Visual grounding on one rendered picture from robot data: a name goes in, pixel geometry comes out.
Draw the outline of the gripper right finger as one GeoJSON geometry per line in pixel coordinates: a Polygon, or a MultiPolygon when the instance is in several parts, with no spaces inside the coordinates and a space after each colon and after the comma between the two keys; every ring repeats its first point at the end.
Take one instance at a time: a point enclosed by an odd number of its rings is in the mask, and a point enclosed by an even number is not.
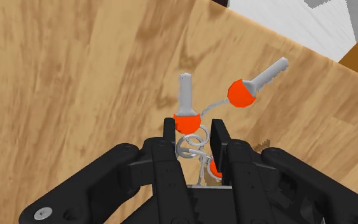
{"type": "Polygon", "coordinates": [[[238,224],[358,224],[358,194],[280,148],[255,152],[211,123],[210,147],[231,185],[238,224]]]}

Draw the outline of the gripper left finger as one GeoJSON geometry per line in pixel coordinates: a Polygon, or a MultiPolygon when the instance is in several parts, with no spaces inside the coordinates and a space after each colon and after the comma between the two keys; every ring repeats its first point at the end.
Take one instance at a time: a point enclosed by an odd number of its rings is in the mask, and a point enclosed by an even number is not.
{"type": "Polygon", "coordinates": [[[120,224],[197,224],[175,155],[174,121],[142,148],[121,143],[27,206],[18,224],[105,224],[140,188],[153,195],[120,224]]]}

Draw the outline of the orange keys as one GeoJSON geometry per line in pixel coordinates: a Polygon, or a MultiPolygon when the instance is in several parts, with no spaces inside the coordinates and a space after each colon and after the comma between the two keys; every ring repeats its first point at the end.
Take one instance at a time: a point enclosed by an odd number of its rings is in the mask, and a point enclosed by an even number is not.
{"type": "Polygon", "coordinates": [[[206,107],[201,113],[192,108],[192,75],[182,73],[179,76],[179,106],[174,115],[175,129],[183,136],[176,144],[176,156],[182,158],[198,157],[201,162],[200,174],[197,184],[202,182],[203,173],[207,171],[211,178],[221,181],[223,174],[217,170],[217,157],[206,154],[204,146],[211,142],[210,130],[202,125],[202,119],[211,109],[222,105],[231,104],[236,108],[250,106],[255,100],[257,93],[270,83],[279,73],[289,66],[289,60],[281,57],[252,80],[239,79],[234,81],[227,93],[227,97],[206,107]]]}

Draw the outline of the light wooden table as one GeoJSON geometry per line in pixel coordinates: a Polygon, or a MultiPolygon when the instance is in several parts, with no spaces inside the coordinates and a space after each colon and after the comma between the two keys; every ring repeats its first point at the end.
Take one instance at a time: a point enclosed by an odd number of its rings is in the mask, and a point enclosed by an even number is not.
{"type": "Polygon", "coordinates": [[[0,0],[0,224],[193,109],[358,193],[358,73],[210,0],[0,0]]]}

